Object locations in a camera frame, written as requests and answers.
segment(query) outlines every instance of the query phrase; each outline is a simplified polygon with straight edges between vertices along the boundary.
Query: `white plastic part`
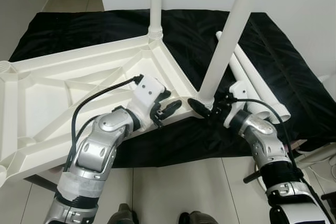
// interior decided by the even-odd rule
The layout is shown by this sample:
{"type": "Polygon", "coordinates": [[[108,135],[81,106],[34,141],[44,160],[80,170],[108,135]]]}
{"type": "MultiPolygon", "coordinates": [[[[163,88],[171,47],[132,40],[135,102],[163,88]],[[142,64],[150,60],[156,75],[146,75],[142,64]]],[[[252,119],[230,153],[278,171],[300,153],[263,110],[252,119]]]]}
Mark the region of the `white plastic part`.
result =
{"type": "Polygon", "coordinates": [[[141,128],[139,131],[145,131],[153,124],[150,112],[154,106],[154,101],[163,91],[164,86],[156,79],[144,76],[133,92],[132,99],[128,103],[127,108],[140,120],[141,128]]]}
{"type": "MultiPolygon", "coordinates": [[[[260,76],[257,69],[253,66],[251,61],[247,58],[246,54],[238,44],[235,48],[234,53],[237,56],[240,65],[243,67],[247,76],[251,80],[254,88],[257,90],[261,99],[269,104],[279,114],[284,122],[290,119],[290,113],[288,112],[286,107],[278,101],[270,88],[267,86],[266,82],[260,76]]],[[[279,123],[279,120],[275,117],[273,113],[270,114],[270,120],[273,124],[279,123]]]]}
{"type": "Polygon", "coordinates": [[[151,16],[148,28],[150,39],[161,39],[163,36],[161,27],[161,6],[162,0],[151,0],[151,16]]]}
{"type": "MultiPolygon", "coordinates": [[[[233,94],[234,97],[239,99],[246,99],[246,86],[243,81],[237,81],[235,84],[231,85],[229,92],[233,94]]],[[[230,128],[230,122],[232,118],[238,113],[239,110],[244,108],[245,102],[235,102],[232,104],[229,115],[227,115],[224,121],[224,127],[230,128]]]]}
{"type": "Polygon", "coordinates": [[[212,106],[214,95],[246,25],[255,0],[235,0],[196,99],[212,106]]]}
{"type": "Polygon", "coordinates": [[[322,82],[324,88],[336,102],[336,73],[327,76],[320,76],[319,80],[322,82]]]}
{"type": "Polygon", "coordinates": [[[327,219],[317,202],[280,205],[286,214],[287,223],[325,223],[332,224],[327,219]]]}
{"type": "MultiPolygon", "coordinates": [[[[216,32],[216,37],[218,40],[220,39],[221,35],[221,31],[216,32]]],[[[234,53],[230,58],[229,66],[236,80],[244,82],[246,86],[247,97],[250,99],[261,100],[234,53]]],[[[247,102],[247,110],[260,119],[266,119],[270,115],[268,109],[265,106],[255,102],[247,102]]]]}
{"type": "Polygon", "coordinates": [[[336,154],[336,143],[331,143],[324,146],[313,153],[307,153],[305,158],[298,162],[298,167],[304,169],[308,166],[313,165],[316,162],[329,158],[336,154]]]}
{"type": "Polygon", "coordinates": [[[329,165],[331,166],[336,165],[336,154],[329,159],[329,165]]]}
{"type": "MultiPolygon", "coordinates": [[[[196,90],[161,39],[141,36],[8,64],[10,71],[6,67],[0,73],[0,186],[63,164],[76,106],[133,76],[152,76],[172,92],[161,102],[163,108],[182,101],[164,125],[194,115],[187,99],[194,98],[196,90]]],[[[131,83],[86,104],[77,130],[94,115],[126,107],[136,87],[131,83]]],[[[80,140],[90,131],[89,126],[80,140]]]]}

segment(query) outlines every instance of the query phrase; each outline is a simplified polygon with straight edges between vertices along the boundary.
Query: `black tablecloth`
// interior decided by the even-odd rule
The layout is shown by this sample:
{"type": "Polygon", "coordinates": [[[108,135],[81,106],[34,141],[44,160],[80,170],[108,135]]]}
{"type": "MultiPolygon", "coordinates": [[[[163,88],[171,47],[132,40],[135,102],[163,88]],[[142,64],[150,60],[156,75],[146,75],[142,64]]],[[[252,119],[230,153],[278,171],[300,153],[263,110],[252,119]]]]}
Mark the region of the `black tablecloth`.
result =
{"type": "MultiPolygon", "coordinates": [[[[163,41],[196,89],[199,89],[228,12],[164,10],[163,41]]],[[[10,61],[145,35],[148,10],[96,13],[38,13],[10,61]]],[[[244,52],[291,113],[286,128],[292,139],[308,139],[303,149],[336,139],[336,104],[286,35],[265,13],[252,13],[239,40],[244,52]]],[[[228,68],[216,93],[235,81],[228,68]]],[[[278,129],[279,138],[282,131],[278,129]]],[[[218,124],[188,118],[125,141],[114,167],[164,166],[208,157],[250,155],[245,140],[218,124]]]]}

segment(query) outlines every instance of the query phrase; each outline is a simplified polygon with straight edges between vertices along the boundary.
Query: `white plastic rod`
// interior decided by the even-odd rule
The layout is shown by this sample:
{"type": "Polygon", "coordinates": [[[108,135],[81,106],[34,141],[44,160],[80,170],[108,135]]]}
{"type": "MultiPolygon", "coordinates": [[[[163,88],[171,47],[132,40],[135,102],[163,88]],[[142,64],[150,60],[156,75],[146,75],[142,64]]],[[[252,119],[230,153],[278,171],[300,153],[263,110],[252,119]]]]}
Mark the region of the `white plastic rod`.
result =
{"type": "Polygon", "coordinates": [[[150,24],[148,28],[149,38],[151,39],[162,38],[161,7],[162,0],[151,0],[150,24]]]}
{"type": "Polygon", "coordinates": [[[306,157],[301,159],[298,162],[298,167],[300,169],[305,169],[308,166],[318,163],[321,160],[325,160],[328,157],[331,157],[336,154],[336,143],[331,143],[325,147],[318,149],[318,151],[313,152],[312,154],[306,154],[306,157]]]}
{"type": "Polygon", "coordinates": [[[212,107],[214,94],[246,25],[255,0],[235,0],[196,98],[212,107]]]}
{"type": "MultiPolygon", "coordinates": [[[[261,99],[272,106],[272,108],[279,114],[283,121],[290,119],[290,113],[286,107],[278,101],[270,88],[267,86],[266,82],[260,76],[257,69],[253,66],[251,61],[247,58],[246,54],[238,44],[234,53],[261,99]]],[[[270,114],[270,120],[272,123],[279,123],[278,119],[273,113],[270,114]]]]}
{"type": "MultiPolygon", "coordinates": [[[[221,35],[222,35],[221,31],[216,32],[216,37],[218,40],[220,39],[221,35]]],[[[240,65],[235,54],[232,54],[230,61],[229,61],[229,66],[236,80],[244,82],[246,91],[247,91],[247,97],[250,99],[261,100],[260,96],[258,95],[257,91],[253,87],[251,81],[248,79],[245,71],[240,65]]],[[[266,119],[267,117],[270,116],[268,109],[259,103],[247,102],[247,109],[249,112],[251,112],[252,114],[255,114],[261,119],[266,119]]]]}

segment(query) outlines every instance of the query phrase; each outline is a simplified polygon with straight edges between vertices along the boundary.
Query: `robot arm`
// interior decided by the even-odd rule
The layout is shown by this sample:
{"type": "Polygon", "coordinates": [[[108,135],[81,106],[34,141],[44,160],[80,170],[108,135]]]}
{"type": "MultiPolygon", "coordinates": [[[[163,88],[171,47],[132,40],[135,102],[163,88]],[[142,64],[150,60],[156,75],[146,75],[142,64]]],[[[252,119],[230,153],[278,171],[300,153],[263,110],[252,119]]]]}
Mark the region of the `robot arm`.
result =
{"type": "Polygon", "coordinates": [[[119,106],[94,120],[92,131],[79,145],[69,171],[62,173],[45,224],[93,223],[117,147],[130,133],[146,130],[152,121],[158,127],[162,126],[161,120],[172,115],[182,104],[176,101],[161,111],[160,101],[170,94],[156,79],[145,76],[127,109],[119,106]]]}
{"type": "Polygon", "coordinates": [[[244,102],[232,103],[230,97],[246,96],[244,84],[236,82],[226,99],[207,111],[200,102],[189,99],[195,112],[209,120],[222,120],[249,144],[254,160],[266,185],[271,206],[272,224],[328,223],[327,215],[302,181],[302,174],[293,167],[275,127],[243,110],[244,102]]]}

